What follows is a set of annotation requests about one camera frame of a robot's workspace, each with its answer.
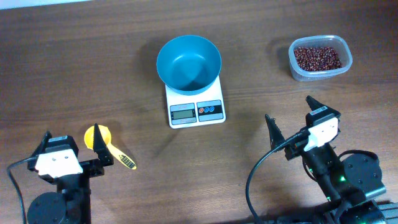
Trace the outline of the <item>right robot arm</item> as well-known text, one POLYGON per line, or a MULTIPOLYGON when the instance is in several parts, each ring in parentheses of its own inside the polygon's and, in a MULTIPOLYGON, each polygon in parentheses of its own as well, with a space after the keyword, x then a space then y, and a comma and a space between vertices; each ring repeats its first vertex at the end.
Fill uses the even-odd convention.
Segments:
POLYGON ((331 142, 339 135, 340 112, 312 96, 306 125, 284 138, 274 118, 266 115, 271 150, 283 150, 285 158, 302 159, 305 171, 325 194, 330 209, 319 212, 317 223, 386 223, 374 198, 386 193, 378 156, 370 151, 347 150, 337 155, 331 142))

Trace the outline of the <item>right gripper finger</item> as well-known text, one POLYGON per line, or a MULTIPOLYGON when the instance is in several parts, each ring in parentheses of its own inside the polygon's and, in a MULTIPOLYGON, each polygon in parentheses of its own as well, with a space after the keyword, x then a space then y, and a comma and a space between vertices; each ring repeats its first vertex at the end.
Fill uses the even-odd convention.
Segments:
POLYGON ((312 111, 315 111, 317 109, 320 109, 323 107, 323 104, 320 103, 319 101, 317 101, 316 99, 314 99, 312 96, 308 95, 305 99, 305 101, 307 102, 308 106, 310 107, 310 109, 312 111))
POLYGON ((268 114, 265 114, 265 119, 269 130, 271 149, 276 149, 285 142, 285 138, 283 137, 279 127, 276 125, 274 118, 270 117, 268 114))

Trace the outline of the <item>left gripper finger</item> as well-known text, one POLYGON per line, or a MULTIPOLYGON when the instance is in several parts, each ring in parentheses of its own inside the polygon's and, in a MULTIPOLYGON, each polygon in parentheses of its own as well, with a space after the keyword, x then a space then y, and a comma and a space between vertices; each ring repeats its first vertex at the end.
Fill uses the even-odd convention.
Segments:
POLYGON ((32 156, 38 156, 39 154, 43 153, 45 151, 45 148, 47 147, 47 143, 49 141, 49 139, 52 138, 52 134, 50 131, 47 131, 40 144, 37 146, 36 150, 32 153, 32 156))
POLYGON ((109 143, 109 129, 95 123, 93 133, 93 150, 95 153, 108 153, 107 143, 109 143))

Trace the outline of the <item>yellow measuring scoop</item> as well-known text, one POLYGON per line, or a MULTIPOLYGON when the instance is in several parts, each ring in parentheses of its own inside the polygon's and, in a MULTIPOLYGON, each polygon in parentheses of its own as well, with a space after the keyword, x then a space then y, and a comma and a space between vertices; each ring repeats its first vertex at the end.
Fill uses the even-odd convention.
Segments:
POLYGON ((129 169, 137 169, 136 163, 111 143, 112 135, 108 127, 95 124, 85 131, 84 142, 88 149, 97 153, 102 166, 111 166, 114 159, 129 169))

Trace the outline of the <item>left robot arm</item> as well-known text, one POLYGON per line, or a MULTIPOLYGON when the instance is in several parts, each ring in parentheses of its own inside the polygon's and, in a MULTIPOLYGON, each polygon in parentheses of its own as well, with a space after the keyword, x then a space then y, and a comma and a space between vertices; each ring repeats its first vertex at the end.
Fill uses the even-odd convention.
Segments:
POLYGON ((87 147, 98 157, 79 161, 79 148, 72 136, 54 138, 46 132, 27 168, 55 185, 55 192, 39 195, 29 206, 29 223, 91 223, 90 179, 104 175, 114 164, 107 147, 111 135, 105 126, 94 124, 85 133, 87 147))

